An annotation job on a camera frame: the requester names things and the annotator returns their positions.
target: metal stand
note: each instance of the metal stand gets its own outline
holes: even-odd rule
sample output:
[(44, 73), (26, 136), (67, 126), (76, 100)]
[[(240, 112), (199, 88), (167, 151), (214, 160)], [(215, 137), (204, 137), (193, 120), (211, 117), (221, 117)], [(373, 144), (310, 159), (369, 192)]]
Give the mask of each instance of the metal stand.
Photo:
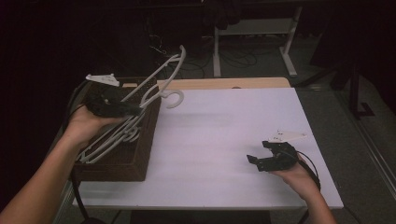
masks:
[(229, 26), (227, 30), (219, 31), (215, 27), (215, 47), (213, 53), (213, 76), (221, 77), (219, 61), (219, 36), (220, 35), (259, 35), (259, 34), (287, 34), (285, 46), (280, 47), (280, 54), (288, 69), (290, 77), (296, 77), (297, 72), (291, 62), (289, 50), (291, 41), (297, 28), (302, 7), (297, 7), (291, 19), (266, 19), (266, 20), (245, 20), (236, 25)]

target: hand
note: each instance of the hand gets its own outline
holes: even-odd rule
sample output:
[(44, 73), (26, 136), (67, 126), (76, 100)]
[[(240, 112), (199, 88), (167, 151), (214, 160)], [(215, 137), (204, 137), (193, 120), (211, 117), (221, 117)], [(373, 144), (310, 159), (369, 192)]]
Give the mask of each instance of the hand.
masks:
[(320, 193), (315, 181), (311, 178), (308, 172), (298, 162), (285, 171), (273, 171), (270, 174), (278, 175), (283, 178), (294, 191), (296, 191), (303, 200), (308, 200), (309, 197)]
[(82, 148), (88, 145), (102, 127), (121, 121), (120, 118), (97, 117), (83, 105), (74, 112), (69, 120), (63, 138), (68, 138), (79, 148)]

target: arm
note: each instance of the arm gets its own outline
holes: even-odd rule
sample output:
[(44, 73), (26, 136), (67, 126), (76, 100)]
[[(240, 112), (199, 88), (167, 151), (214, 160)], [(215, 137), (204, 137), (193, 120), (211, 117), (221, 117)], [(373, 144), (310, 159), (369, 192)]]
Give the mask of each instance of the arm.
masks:
[(336, 223), (329, 206), (326, 204), (314, 180), (312, 180), (308, 172), (299, 163), (296, 163), (287, 171), (274, 171), (271, 174), (282, 177), (306, 201), (312, 223)]
[(98, 118), (85, 106), (77, 110), (54, 149), (1, 212), (0, 223), (51, 223), (79, 150), (103, 126), (117, 121), (120, 119)]

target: black cord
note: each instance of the black cord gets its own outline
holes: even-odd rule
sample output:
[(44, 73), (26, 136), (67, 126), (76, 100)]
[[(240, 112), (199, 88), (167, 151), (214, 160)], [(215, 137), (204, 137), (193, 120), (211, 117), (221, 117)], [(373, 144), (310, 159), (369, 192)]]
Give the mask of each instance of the black cord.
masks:
[(352, 215), (352, 216), (355, 218), (355, 220), (356, 220), (359, 224), (362, 223), (362, 222), (361, 222), (361, 219), (358, 218), (358, 216), (356, 216), (356, 214), (355, 214), (354, 212), (352, 212), (352, 210), (350, 210), (349, 207), (344, 206), (344, 208), (348, 211), (348, 213), (349, 213), (350, 215)]
[(87, 209), (85, 209), (84, 203), (81, 200), (81, 195), (79, 195), (78, 182), (77, 182), (77, 178), (76, 178), (76, 170), (74, 168), (72, 169), (72, 172), (70, 173), (70, 177), (72, 179), (73, 191), (75, 193), (79, 211), (81, 212), (84, 219), (87, 220), (90, 218), (90, 216), (88, 216)]
[(297, 151), (297, 152), (300, 153), (300, 154), (302, 154), (304, 157), (306, 157), (306, 158), (311, 162), (312, 166), (313, 166), (314, 169), (315, 169), (315, 175), (317, 176), (317, 178), (319, 178), (319, 174), (318, 174), (317, 167), (316, 167), (315, 164), (311, 161), (311, 159), (309, 159), (309, 157), (306, 156), (303, 152), (301, 152), (301, 151)]
[[(87, 85), (87, 83), (88, 83), (88, 80), (84, 80), (83, 82), (81, 82), (81, 84), (78, 85), (78, 87), (73, 91), (72, 96), (70, 97), (70, 100), (67, 104), (65, 116), (64, 116), (64, 122), (62, 125), (63, 133), (67, 128), (67, 125), (69, 123), (69, 119), (70, 119), (71, 115), (73, 115), (78, 109), (80, 109), (83, 106), (83, 105), (79, 105), (76, 109), (71, 111), (73, 103), (76, 101), (78, 95), (81, 93), (82, 89), (84, 89), (84, 87)], [(87, 210), (85, 209), (85, 206), (81, 200), (81, 196), (78, 191), (78, 181), (76, 178), (76, 170), (74, 169), (74, 167), (72, 168), (72, 171), (70, 173), (70, 179), (72, 182), (72, 187), (73, 187), (73, 191), (74, 191), (74, 194), (76, 197), (76, 201), (78, 203), (79, 211), (84, 216), (84, 219), (88, 220), (90, 217), (88, 216)]]
[(116, 223), (117, 218), (119, 218), (121, 212), (122, 212), (122, 210), (119, 210), (119, 211), (117, 212), (117, 214), (113, 217), (113, 220), (111, 220), (110, 224)]

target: forearm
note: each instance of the forearm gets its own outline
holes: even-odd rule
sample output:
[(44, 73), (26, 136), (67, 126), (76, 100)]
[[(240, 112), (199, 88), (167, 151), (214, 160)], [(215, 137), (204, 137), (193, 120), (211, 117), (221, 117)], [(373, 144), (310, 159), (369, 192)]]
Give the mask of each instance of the forearm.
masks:
[(336, 223), (329, 206), (326, 204), (320, 192), (315, 192), (305, 199), (308, 206), (309, 217), (313, 224), (334, 224)]
[(1, 223), (51, 223), (78, 147), (63, 137), (0, 215)]

